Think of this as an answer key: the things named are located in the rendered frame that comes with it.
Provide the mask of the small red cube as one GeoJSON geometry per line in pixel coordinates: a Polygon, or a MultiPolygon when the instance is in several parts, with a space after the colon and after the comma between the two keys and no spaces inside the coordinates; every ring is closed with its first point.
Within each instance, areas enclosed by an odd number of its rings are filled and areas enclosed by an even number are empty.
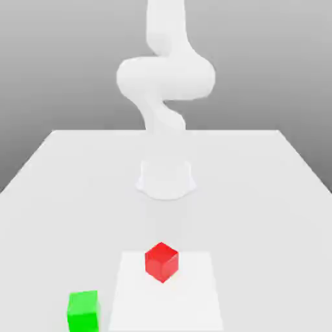
{"type": "Polygon", "coordinates": [[[161,283],[166,282],[179,268],[179,252],[160,242],[145,253],[145,271],[161,283]]]}

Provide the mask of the small green cube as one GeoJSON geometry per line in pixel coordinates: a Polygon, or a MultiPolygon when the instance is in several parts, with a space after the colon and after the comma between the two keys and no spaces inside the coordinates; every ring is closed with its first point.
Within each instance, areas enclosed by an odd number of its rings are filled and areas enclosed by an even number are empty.
{"type": "Polygon", "coordinates": [[[67,306],[69,332],[99,332],[99,316],[97,290],[70,293],[67,306]]]}

